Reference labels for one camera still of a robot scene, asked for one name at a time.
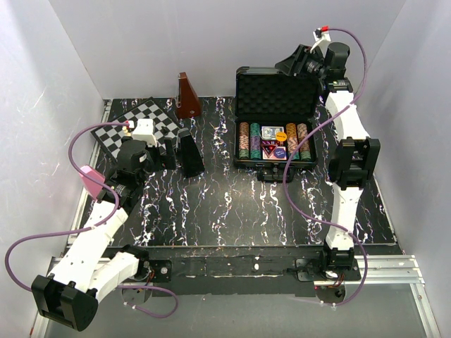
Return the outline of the orange green chip row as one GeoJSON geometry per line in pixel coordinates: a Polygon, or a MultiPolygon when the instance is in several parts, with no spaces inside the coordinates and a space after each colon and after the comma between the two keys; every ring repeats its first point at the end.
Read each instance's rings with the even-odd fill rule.
{"type": "Polygon", "coordinates": [[[296,151],[298,145],[296,124],[288,123],[286,125],[286,132],[288,137],[288,153],[290,156],[293,155],[294,160],[299,160],[299,151],[296,151]]]}

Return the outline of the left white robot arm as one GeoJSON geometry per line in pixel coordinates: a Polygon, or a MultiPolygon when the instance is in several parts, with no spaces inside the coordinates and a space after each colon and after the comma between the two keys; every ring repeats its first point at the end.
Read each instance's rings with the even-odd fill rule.
{"type": "Polygon", "coordinates": [[[149,284],[167,282],[169,261],[152,260],[149,252],[130,244],[99,265],[113,236],[141,199],[151,173],[161,170],[160,153],[146,141],[124,137],[116,164],[108,175],[88,165],[82,178],[96,202],[82,232],[63,258],[45,275],[38,275],[31,290],[39,314],[78,332],[93,321],[100,302],[128,279],[149,284]]]}

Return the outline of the blue small blind button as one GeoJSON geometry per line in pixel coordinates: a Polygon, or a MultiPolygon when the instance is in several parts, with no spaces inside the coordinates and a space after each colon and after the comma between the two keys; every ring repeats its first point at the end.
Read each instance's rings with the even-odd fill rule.
{"type": "Polygon", "coordinates": [[[277,146],[273,152],[273,155],[278,160],[284,161],[287,159],[287,151],[284,146],[277,146]]]}

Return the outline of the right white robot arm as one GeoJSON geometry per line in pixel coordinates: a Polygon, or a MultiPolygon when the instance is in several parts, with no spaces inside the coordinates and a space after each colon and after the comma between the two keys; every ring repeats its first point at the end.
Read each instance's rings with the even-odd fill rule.
{"type": "Polygon", "coordinates": [[[348,45],[332,42],[325,54],[317,46],[299,45],[293,54],[275,67],[284,75],[308,75],[317,80],[325,95],[325,106],[334,123],[339,143],[328,165],[333,184],[333,212],[319,257],[313,266],[327,280],[355,270],[354,224],[357,206],[372,178],[381,149],[378,139],[369,136],[357,112],[357,95],[345,76],[350,55],[348,45]]]}

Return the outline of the aluminium rail frame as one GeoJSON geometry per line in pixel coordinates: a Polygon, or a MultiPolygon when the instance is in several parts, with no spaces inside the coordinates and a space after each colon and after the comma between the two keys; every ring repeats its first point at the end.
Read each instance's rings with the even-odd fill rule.
{"type": "MultiPolygon", "coordinates": [[[[295,175],[288,193],[235,167],[235,101],[203,99],[202,115],[183,122],[205,156],[205,171],[153,174],[141,201],[101,257],[142,246],[317,246],[332,213],[326,156],[335,132],[316,136],[319,163],[295,175]]],[[[356,231],[368,258],[364,286],[315,280],[315,297],[287,294],[182,295],[151,282],[117,289],[100,304],[82,337],[437,337],[424,278],[401,252],[375,182],[357,208],[356,231]]]]}

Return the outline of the yellow big blind button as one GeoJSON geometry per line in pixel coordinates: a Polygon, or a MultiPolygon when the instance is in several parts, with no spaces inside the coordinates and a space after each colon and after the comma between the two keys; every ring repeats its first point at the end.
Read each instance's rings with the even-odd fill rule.
{"type": "Polygon", "coordinates": [[[278,142],[285,142],[287,140],[287,135],[284,131],[279,131],[276,133],[276,140],[278,142]]]}

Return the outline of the brown wooden metronome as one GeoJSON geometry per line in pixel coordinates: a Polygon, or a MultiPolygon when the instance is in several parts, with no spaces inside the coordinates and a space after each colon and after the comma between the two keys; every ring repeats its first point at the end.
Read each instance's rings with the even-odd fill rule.
{"type": "Polygon", "coordinates": [[[194,87],[185,72],[179,73],[175,112],[177,119],[193,118],[201,114],[202,105],[194,87]]]}

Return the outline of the pink metronome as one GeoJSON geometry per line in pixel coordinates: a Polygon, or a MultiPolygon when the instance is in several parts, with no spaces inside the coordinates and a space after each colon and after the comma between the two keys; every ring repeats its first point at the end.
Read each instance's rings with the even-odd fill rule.
{"type": "Polygon", "coordinates": [[[99,183],[105,183],[105,177],[89,165],[81,167],[83,175],[80,178],[84,184],[87,193],[96,201],[103,187],[99,183]]]}

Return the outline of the black poker chip case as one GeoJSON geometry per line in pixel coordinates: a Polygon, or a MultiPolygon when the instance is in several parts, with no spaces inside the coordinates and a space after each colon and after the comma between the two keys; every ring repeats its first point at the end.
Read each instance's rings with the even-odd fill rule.
{"type": "Polygon", "coordinates": [[[288,123],[307,125],[308,133],[314,129],[314,115],[319,103],[319,86],[316,80],[305,75],[289,77],[275,68],[242,66],[235,74],[235,149],[234,164],[238,168],[253,170],[262,182],[291,182],[298,170],[314,168],[318,162],[313,137],[307,135],[311,152],[310,161],[294,160],[288,153],[288,142],[264,140],[262,126],[283,126],[288,123]],[[258,123],[260,127],[261,158],[239,159],[239,124],[258,123]],[[284,146],[287,151],[285,161],[269,161],[262,158],[262,141],[276,141],[276,146],[284,146]]]}

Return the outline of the green purple chip row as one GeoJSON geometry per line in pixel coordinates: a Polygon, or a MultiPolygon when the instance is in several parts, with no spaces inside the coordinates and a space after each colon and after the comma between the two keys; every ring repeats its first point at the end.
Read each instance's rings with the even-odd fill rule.
{"type": "Polygon", "coordinates": [[[259,160],[261,158],[259,124],[252,123],[249,130],[250,158],[252,160],[259,160]]]}

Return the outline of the blue playing card deck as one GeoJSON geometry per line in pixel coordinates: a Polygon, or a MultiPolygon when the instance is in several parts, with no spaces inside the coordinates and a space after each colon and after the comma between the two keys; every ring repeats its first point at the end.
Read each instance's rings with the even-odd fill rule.
{"type": "Polygon", "coordinates": [[[279,132],[284,132],[283,126],[262,126],[261,138],[264,140],[276,140],[276,135],[279,132]]]}

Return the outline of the black front mounting bar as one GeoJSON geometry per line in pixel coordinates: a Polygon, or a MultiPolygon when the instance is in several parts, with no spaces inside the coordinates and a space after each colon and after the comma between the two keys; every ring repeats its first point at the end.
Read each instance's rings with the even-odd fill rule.
{"type": "Polygon", "coordinates": [[[142,246],[163,261],[152,284],[182,295],[287,294],[315,297],[313,282],[301,282],[296,261],[316,258],[317,246],[142,246]]]}

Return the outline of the poker chip row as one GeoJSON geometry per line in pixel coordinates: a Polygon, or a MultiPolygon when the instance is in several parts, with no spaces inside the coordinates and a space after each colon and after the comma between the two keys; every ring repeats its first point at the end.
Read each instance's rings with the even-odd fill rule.
{"type": "Polygon", "coordinates": [[[239,124],[239,159],[249,159],[249,123],[241,122],[239,124]]]}
{"type": "Polygon", "coordinates": [[[302,146],[299,148],[299,156],[301,161],[311,160],[309,141],[305,141],[308,134],[309,133],[306,124],[300,123],[297,125],[298,143],[300,144],[301,142],[303,142],[302,146]]]}

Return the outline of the leftmost poker chip row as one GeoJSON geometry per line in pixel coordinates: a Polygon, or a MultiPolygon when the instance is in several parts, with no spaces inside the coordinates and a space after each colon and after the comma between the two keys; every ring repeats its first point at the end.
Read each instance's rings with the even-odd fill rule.
{"type": "Polygon", "coordinates": [[[239,124],[239,159],[249,159],[249,123],[241,122],[239,124]]]}

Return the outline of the rightmost poker chip row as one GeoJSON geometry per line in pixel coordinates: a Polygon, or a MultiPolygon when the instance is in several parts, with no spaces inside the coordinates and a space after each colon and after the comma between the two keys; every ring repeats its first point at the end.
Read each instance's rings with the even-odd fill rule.
{"type": "Polygon", "coordinates": [[[306,124],[300,123],[297,125],[298,143],[300,144],[301,142],[303,142],[302,146],[299,148],[299,156],[301,161],[311,160],[309,141],[305,141],[308,134],[309,133],[306,124]]]}

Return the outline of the red playing card deck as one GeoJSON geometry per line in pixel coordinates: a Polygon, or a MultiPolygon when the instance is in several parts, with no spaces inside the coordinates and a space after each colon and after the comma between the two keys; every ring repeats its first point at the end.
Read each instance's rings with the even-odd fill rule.
{"type": "Polygon", "coordinates": [[[269,161],[285,161],[287,151],[284,146],[265,145],[262,147],[262,158],[269,161]]]}

